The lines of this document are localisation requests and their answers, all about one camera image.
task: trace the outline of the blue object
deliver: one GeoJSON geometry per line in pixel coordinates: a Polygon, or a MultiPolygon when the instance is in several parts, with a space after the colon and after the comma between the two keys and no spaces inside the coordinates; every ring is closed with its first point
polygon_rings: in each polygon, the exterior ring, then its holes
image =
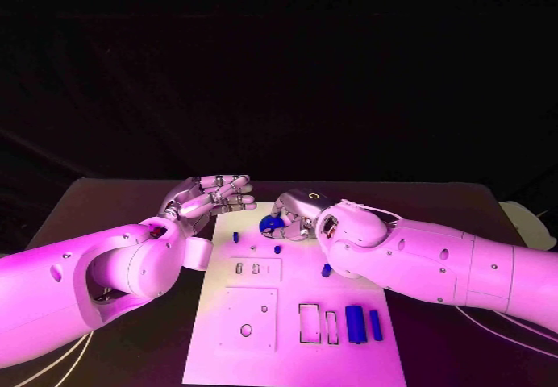
{"type": "Polygon", "coordinates": [[[260,222],[260,232],[265,232],[265,230],[269,228],[272,228],[273,231],[279,227],[286,227],[286,222],[280,216],[275,218],[272,215],[269,215],[260,222]]]}
{"type": "Polygon", "coordinates": [[[373,333],[376,335],[376,341],[383,341],[381,335],[381,319],[378,318],[378,310],[370,312],[370,321],[373,322],[373,333]]]}
{"type": "Polygon", "coordinates": [[[329,264],[325,264],[322,269],[322,276],[328,278],[331,275],[332,275],[332,266],[329,264]]]}
{"type": "Polygon", "coordinates": [[[364,326],[364,308],[358,305],[345,307],[347,332],[350,343],[364,344],[367,340],[367,328],[364,326]]]}

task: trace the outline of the white robotic arm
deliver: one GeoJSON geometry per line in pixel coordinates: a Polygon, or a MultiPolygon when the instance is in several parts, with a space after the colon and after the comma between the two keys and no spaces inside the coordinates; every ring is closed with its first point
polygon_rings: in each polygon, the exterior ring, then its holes
{"type": "Polygon", "coordinates": [[[292,225],[270,227],[265,236],[315,235],[342,276],[367,277],[427,302],[501,311],[558,332],[558,254],[335,202],[309,189],[279,197],[272,216],[282,210],[292,225]]]}
{"type": "Polygon", "coordinates": [[[249,176],[188,179],[159,215],[0,259],[0,368],[44,355],[172,288],[181,268],[205,270],[210,216],[256,208],[249,176]],[[99,295],[96,289],[113,289],[99,295]]]}

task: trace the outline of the wire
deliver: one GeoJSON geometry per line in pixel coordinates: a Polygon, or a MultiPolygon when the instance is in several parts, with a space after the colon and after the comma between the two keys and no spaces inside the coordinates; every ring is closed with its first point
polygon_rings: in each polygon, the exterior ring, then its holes
{"type": "Polygon", "coordinates": [[[74,344],[74,347],[68,350],[68,352],[58,358],[58,360],[51,364],[48,365],[32,377],[29,377],[19,385],[17,385],[15,387],[22,387],[24,385],[27,385],[34,379],[37,379],[66,358],[67,356],[76,351],[76,349],[79,348],[81,342],[86,340],[87,338],[87,335],[84,335],[80,339],[80,341],[74,344]]]}
{"type": "Polygon", "coordinates": [[[91,341],[91,338],[93,338],[93,337],[94,337],[94,333],[91,332],[91,333],[90,333],[90,338],[87,339],[87,342],[86,342],[84,349],[81,349],[81,354],[80,354],[79,358],[76,359],[74,365],[73,365],[73,367],[70,368],[67,374],[64,375],[64,378],[63,378],[61,381],[57,383],[55,387],[58,387],[58,386],[64,383],[64,381],[67,380],[67,377],[70,376],[70,373],[74,371],[74,368],[76,368],[76,366],[77,366],[79,363],[80,363],[81,357],[84,356],[84,352],[86,352],[86,350],[87,350],[87,346],[90,345],[90,341],[91,341]]]}
{"type": "Polygon", "coordinates": [[[547,339],[551,339],[553,341],[556,341],[558,343],[558,339],[556,337],[553,337],[551,335],[547,335],[546,333],[543,333],[541,331],[538,331],[536,328],[531,328],[528,327],[524,323],[521,323],[520,321],[514,320],[514,318],[511,318],[510,316],[507,316],[504,313],[501,312],[497,312],[495,313],[504,317],[508,321],[511,321],[514,324],[520,325],[523,328],[525,328],[528,331],[531,332],[536,332],[538,335],[541,335],[543,337],[546,337],[547,339]]]}
{"type": "Polygon", "coordinates": [[[549,355],[551,357],[554,357],[556,359],[558,359],[558,355],[556,355],[554,353],[550,353],[536,347],[533,347],[531,345],[527,345],[524,343],[521,343],[520,341],[511,339],[510,337],[507,337],[505,335],[501,335],[501,333],[495,332],[492,329],[489,329],[463,310],[459,306],[455,306],[459,310],[459,312],[487,330],[489,331],[491,333],[494,333],[497,336],[502,337],[505,340],[511,341],[513,343],[517,343],[518,345],[521,345],[523,347],[525,348],[530,348],[533,349],[533,351],[537,351],[540,353],[543,353],[544,355],[549,355]]]}

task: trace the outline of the dark curtain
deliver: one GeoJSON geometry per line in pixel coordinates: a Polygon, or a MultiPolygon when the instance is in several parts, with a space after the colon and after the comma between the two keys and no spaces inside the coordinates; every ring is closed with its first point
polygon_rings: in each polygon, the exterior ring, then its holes
{"type": "Polygon", "coordinates": [[[553,10],[213,4],[4,13],[0,250],[80,177],[472,181],[556,205],[553,10]]]}

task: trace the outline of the table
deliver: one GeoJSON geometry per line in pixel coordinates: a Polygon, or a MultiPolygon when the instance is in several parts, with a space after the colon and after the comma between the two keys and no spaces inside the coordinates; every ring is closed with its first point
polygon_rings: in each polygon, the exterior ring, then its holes
{"type": "MultiPolygon", "coordinates": [[[[178,181],[81,179],[70,187],[29,248],[138,223],[158,214],[161,201],[178,181]]],[[[254,181],[256,197],[272,202],[296,187],[332,198],[383,208],[404,218],[440,223],[484,238],[523,245],[520,234],[482,185],[466,183],[374,183],[254,181]]],[[[211,238],[214,221],[201,236],[211,238]]],[[[66,386],[179,386],[204,273],[184,268],[175,287],[139,310],[96,331],[90,347],[66,386]]],[[[558,359],[492,335],[452,306],[420,302],[387,291],[406,380],[413,386],[558,385],[558,359]]],[[[558,353],[491,311],[475,318],[501,333],[558,353]]],[[[0,385],[15,385],[67,352],[71,344],[40,359],[0,370],[0,385]]],[[[29,386],[55,385],[80,351],[29,386]]]]}

